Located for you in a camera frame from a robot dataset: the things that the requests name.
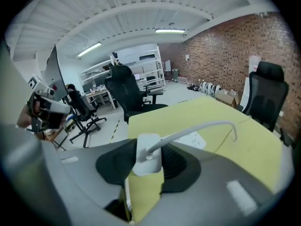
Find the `cardboard box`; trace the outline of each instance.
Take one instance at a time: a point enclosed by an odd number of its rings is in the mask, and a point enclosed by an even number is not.
[[[219,91],[217,91],[215,93],[215,98],[218,101],[221,101],[221,102],[223,102],[223,103],[225,103],[227,105],[230,105],[233,108],[235,108],[240,103],[240,97],[239,97],[239,95],[233,97],[231,95],[225,94],[221,90],[219,90]]]

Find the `office chair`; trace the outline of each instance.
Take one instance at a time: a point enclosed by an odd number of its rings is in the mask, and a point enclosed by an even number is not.
[[[90,110],[90,108],[88,108],[84,101],[82,100],[80,94],[72,89],[68,90],[68,95],[71,99],[71,106],[73,107],[73,109],[75,111],[79,112],[79,116],[76,116],[76,118],[78,118],[79,121],[88,121],[89,119],[91,119],[91,122],[87,123],[87,128],[83,125],[81,125],[81,123],[77,123],[77,126],[80,130],[79,134],[77,134],[76,136],[72,137],[70,139],[71,143],[73,143],[73,140],[76,139],[77,137],[85,134],[85,141],[84,141],[84,145],[83,147],[86,148],[86,143],[87,143],[87,137],[90,133],[96,131],[96,130],[100,130],[101,128],[99,127],[99,125],[96,124],[96,122],[100,121],[100,120],[105,120],[107,121],[107,119],[104,118],[92,118],[92,116],[94,115],[95,110]],[[90,127],[92,125],[95,125],[96,127],[94,129],[90,129]]]
[[[273,131],[288,93],[288,84],[284,81],[281,66],[260,61],[256,72],[251,72],[250,95],[246,108],[239,111],[250,115],[254,120]]]
[[[167,105],[155,104],[156,96],[162,95],[163,92],[149,92],[147,90],[141,93],[136,79],[131,69],[125,65],[113,66],[110,71],[111,76],[106,78],[104,85],[111,95],[118,101],[124,111],[124,121],[128,123],[129,117],[148,111],[157,110]],[[143,104],[145,95],[153,96],[153,104]]]

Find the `computer monitor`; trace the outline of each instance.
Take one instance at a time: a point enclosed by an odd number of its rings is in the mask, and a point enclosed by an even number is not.
[[[134,76],[137,81],[140,80],[140,74],[136,73],[136,74],[134,74]]]
[[[104,75],[101,75],[101,76],[99,76],[99,77],[94,78],[95,85],[96,85],[96,86],[104,85],[104,80],[105,80],[107,77],[109,77],[109,74],[104,74]]]
[[[89,93],[90,89],[93,87],[93,83],[89,82],[88,84],[83,85],[84,93]]]
[[[47,60],[47,66],[44,72],[43,80],[50,88],[54,90],[54,97],[56,101],[60,101],[68,94],[58,63],[56,46],[54,46],[50,57]]]

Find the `white ceiling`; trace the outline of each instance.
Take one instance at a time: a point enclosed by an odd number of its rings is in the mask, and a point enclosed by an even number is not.
[[[181,42],[183,35],[156,34],[157,28],[185,29],[187,38],[207,23],[268,0],[34,0],[6,33],[14,61],[35,58],[55,44],[75,57],[101,42],[98,51],[149,42]]]

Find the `fluorescent light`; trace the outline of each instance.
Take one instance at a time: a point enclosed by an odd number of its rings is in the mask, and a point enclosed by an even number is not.
[[[81,53],[78,55],[78,57],[83,56],[83,55],[86,54],[87,52],[89,52],[89,51],[91,51],[91,50],[93,50],[93,49],[95,49],[95,48],[97,48],[97,47],[99,47],[99,46],[101,46],[101,43],[97,43],[97,44],[93,45],[92,47],[87,48],[85,51],[81,52]]]
[[[175,32],[175,33],[183,33],[185,30],[181,29],[156,29],[156,32]]]

